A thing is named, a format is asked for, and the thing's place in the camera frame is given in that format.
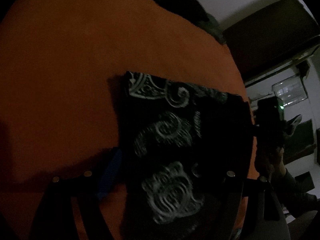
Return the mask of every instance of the gray cloth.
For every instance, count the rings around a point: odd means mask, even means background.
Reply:
[[[288,170],[283,178],[277,181],[272,180],[271,185],[279,201],[286,206],[293,217],[297,218],[308,211],[320,210],[320,202],[317,197],[303,192]]]

